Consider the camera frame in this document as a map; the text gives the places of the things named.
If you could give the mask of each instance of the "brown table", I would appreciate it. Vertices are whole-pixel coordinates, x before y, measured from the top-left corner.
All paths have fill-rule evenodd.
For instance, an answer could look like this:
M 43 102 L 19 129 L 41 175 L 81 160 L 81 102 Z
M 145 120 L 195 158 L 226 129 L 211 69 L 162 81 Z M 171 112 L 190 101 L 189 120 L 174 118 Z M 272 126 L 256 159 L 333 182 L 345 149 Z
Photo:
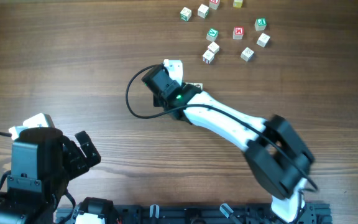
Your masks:
M 184 81 L 203 83 L 218 101 L 287 118 L 316 157 L 311 176 L 321 191 L 307 199 L 330 203 L 335 223 L 358 223 L 358 1 L 244 1 L 242 9 L 222 1 L 207 19 L 197 16 L 207 1 L 1 4 L 0 131 L 37 113 L 71 138 L 86 130 L 102 163 L 70 182 L 77 202 L 269 202 L 229 142 L 169 116 L 128 112 L 133 74 L 180 59 Z M 184 6 L 190 22 L 180 20 Z M 268 22 L 266 48 L 256 45 L 258 17 Z M 232 39 L 234 26 L 245 27 L 243 40 Z M 207 65 L 211 27 L 221 50 Z M 255 51 L 250 62 L 240 59 L 246 47 Z M 160 112 L 140 80 L 129 100 L 139 114 Z M 0 176 L 10 169 L 11 144 L 0 137 Z

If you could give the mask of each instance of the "wooden table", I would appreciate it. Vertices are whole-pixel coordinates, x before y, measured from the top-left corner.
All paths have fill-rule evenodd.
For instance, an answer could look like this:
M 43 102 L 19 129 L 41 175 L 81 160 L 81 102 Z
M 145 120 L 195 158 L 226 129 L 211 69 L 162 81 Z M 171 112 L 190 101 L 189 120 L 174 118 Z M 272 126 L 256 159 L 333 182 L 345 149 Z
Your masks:
M 86 130 L 102 163 L 70 182 L 85 197 L 115 204 L 204 205 L 269 202 L 240 150 L 203 128 L 169 116 L 142 120 L 127 110 L 127 82 L 141 68 L 180 59 L 184 81 L 203 83 L 215 99 L 252 116 L 288 119 L 316 157 L 311 176 L 335 223 L 358 223 L 358 1 L 69 1 L 0 5 L 0 131 L 47 113 L 67 136 Z M 180 20 L 186 6 L 190 22 Z M 268 47 L 256 45 L 265 17 Z M 243 40 L 233 40 L 244 26 Z M 219 31 L 211 65 L 206 33 Z M 250 47 L 254 58 L 241 52 Z M 130 103 L 154 114 L 136 80 Z M 0 137 L 0 176 L 11 166 Z M 63 200 L 61 205 L 68 205 Z

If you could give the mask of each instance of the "tabletop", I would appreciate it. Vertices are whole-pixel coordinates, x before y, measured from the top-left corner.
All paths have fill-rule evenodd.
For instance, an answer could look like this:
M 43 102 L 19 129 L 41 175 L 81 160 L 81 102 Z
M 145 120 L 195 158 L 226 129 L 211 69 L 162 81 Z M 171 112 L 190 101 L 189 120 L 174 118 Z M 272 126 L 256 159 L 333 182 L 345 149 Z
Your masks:
M 70 138 L 85 130 L 102 162 L 70 182 L 77 202 L 271 201 L 223 138 L 169 116 L 128 112 L 131 77 L 169 58 L 183 62 L 184 82 L 202 83 L 225 105 L 289 120 L 316 158 L 311 177 L 320 191 L 306 200 L 330 203 L 335 223 L 358 223 L 358 1 L 244 0 L 238 9 L 222 0 L 205 19 L 197 9 L 207 0 L 17 2 L 0 4 L 0 131 L 38 113 Z M 192 10 L 188 22 L 183 7 Z M 255 31 L 260 17 L 267 28 Z M 232 39 L 235 26 L 244 27 L 242 40 Z M 219 31 L 220 51 L 207 65 L 210 28 Z M 264 48 L 256 44 L 261 33 L 270 36 Z M 246 47 L 255 52 L 249 62 L 240 58 Z M 129 102 L 138 114 L 162 110 L 140 79 Z M 0 137 L 0 176 L 11 167 L 11 147 Z

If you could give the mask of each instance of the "cube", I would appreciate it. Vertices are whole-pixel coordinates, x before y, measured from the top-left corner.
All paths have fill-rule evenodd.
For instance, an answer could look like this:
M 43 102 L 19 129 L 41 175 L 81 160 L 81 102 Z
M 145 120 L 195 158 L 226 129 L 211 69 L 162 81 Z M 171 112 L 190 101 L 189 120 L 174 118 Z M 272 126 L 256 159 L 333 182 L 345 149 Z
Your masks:
M 206 34 L 206 39 L 211 42 L 214 42 L 216 40 L 216 38 L 218 37 L 218 33 L 219 33 L 219 31 L 217 31 L 216 29 L 210 28 L 210 30 Z
M 255 21 L 255 30 L 256 31 L 261 31 L 261 30 L 264 30 L 266 28 L 266 19 L 265 18 L 259 18 L 259 19 L 256 19 Z
M 213 54 L 216 54 L 217 52 L 219 52 L 219 45 L 216 44 L 215 42 L 212 42 L 208 46 L 208 50 L 211 51 Z
M 261 47 L 265 47 L 267 42 L 269 41 L 270 39 L 270 36 L 269 35 L 266 35 L 266 34 L 262 34 L 258 41 L 256 42 L 257 45 L 261 46 Z
M 191 17 L 191 10 L 184 7 L 180 12 L 180 19 L 183 19 L 184 21 L 189 21 Z
M 243 27 L 235 27 L 233 30 L 233 40 L 241 40 L 244 35 Z
M 210 64 L 212 62 L 212 60 L 214 60 L 215 55 L 210 52 L 209 50 L 207 50 L 204 54 L 203 54 L 203 62 Z
M 246 62 L 248 62 L 248 60 L 253 56 L 253 54 L 254 54 L 254 51 L 247 47 L 241 53 L 241 58 L 244 59 Z
M 198 88 L 200 88 L 201 90 L 203 90 L 203 84 L 202 84 L 202 83 L 193 83 L 193 85 L 194 85 L 195 87 L 198 87 Z
M 241 8 L 242 6 L 242 0 L 234 0 L 233 7 Z
M 220 3 L 221 3 L 221 0 L 209 0 L 209 7 L 211 9 L 217 10 Z
M 198 16 L 202 17 L 203 19 L 205 19 L 205 17 L 208 15 L 208 12 L 209 7 L 204 4 L 201 4 L 198 8 Z

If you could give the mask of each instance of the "yellow cube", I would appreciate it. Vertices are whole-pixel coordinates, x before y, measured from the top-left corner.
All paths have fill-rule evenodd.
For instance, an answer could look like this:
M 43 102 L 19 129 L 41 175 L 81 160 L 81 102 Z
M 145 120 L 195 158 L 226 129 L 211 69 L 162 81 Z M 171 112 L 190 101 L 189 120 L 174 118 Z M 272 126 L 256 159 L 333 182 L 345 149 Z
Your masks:
M 241 8 L 242 6 L 242 0 L 234 0 L 233 7 Z

